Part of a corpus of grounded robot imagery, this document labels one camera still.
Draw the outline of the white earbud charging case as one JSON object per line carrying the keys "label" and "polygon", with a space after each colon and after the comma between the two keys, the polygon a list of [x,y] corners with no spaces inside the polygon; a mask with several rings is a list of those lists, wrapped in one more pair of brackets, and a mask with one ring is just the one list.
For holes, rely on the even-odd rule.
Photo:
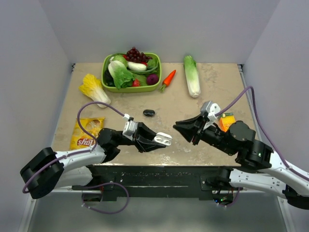
{"label": "white earbud charging case", "polygon": [[163,132],[158,132],[153,138],[153,141],[165,146],[170,146],[172,143],[172,136]]}

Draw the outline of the black earbud charging case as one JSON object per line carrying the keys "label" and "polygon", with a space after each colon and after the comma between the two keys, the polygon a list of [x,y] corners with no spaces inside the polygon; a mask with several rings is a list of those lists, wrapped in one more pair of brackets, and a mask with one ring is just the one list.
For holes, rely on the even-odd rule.
{"label": "black earbud charging case", "polygon": [[153,117],[155,115],[154,110],[146,109],[143,111],[143,115],[147,117]]}

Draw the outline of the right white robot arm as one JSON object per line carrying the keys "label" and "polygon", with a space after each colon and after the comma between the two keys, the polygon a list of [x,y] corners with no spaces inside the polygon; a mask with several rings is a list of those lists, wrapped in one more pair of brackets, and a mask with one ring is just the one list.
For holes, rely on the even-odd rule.
{"label": "right white robot arm", "polygon": [[286,199],[289,205],[309,208],[309,174],[286,167],[278,153],[255,138],[256,132],[243,121],[236,121],[224,132],[216,124],[206,126],[208,120],[199,115],[178,121],[173,128],[183,138],[197,145],[203,141],[232,156],[236,155],[238,168],[220,167],[216,177],[209,177],[205,184],[216,189],[249,188],[272,193]]}

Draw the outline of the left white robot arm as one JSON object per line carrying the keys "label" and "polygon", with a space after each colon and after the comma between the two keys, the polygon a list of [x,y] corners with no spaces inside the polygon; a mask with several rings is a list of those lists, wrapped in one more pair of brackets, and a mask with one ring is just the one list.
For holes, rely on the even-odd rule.
{"label": "left white robot arm", "polygon": [[100,178],[88,166],[113,160],[120,153],[118,146],[133,145],[143,153],[166,148],[171,143],[170,135],[154,132],[142,122],[128,121],[120,131],[103,128],[89,147],[72,151],[42,149],[20,171],[25,182],[22,192],[39,199],[56,188],[70,185],[96,189]]}

